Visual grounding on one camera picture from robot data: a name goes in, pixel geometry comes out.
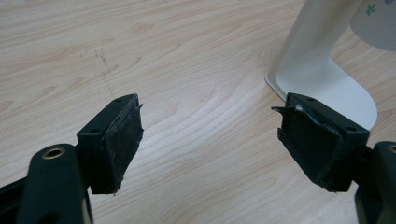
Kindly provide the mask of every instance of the white curved stand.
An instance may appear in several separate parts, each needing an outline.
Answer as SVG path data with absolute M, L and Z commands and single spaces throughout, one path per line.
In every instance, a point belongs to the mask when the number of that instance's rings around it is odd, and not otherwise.
M 308 95 L 370 130 L 377 117 L 373 98 L 331 55 L 360 4 L 306 0 L 265 79 L 283 100 L 288 92 Z

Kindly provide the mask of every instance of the wooden table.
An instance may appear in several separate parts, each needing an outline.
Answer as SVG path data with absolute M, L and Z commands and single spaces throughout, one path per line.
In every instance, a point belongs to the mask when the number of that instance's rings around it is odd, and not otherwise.
M 1 1 L 0 186 L 136 92 L 144 138 L 96 223 L 356 223 L 356 186 L 312 184 L 276 138 L 264 76 L 303 2 Z M 348 30 L 333 57 L 378 106 L 369 146 L 396 141 L 396 54 Z

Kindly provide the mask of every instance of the white plastic base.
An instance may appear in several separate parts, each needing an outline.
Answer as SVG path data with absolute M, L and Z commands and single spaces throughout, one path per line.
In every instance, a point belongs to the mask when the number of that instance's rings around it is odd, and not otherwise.
M 265 79 L 283 100 L 288 92 L 310 96 L 371 130 L 377 118 L 373 98 L 331 59 L 360 2 L 306 0 Z

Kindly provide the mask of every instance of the white stand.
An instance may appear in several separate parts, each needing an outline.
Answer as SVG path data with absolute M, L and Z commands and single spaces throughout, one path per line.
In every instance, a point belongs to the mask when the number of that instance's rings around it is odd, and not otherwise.
M 377 111 L 370 94 L 332 61 L 332 47 L 347 29 L 361 0 L 306 0 L 266 76 L 283 99 L 310 96 L 370 130 Z

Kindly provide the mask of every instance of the wood grain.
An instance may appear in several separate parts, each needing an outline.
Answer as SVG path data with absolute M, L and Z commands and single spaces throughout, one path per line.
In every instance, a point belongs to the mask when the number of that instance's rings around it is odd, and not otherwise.
M 264 76 L 303 0 L 0 1 L 0 186 L 136 92 L 145 135 L 96 223 L 356 223 L 276 138 Z M 369 146 L 396 141 L 396 54 L 347 30 L 334 60 L 370 92 Z

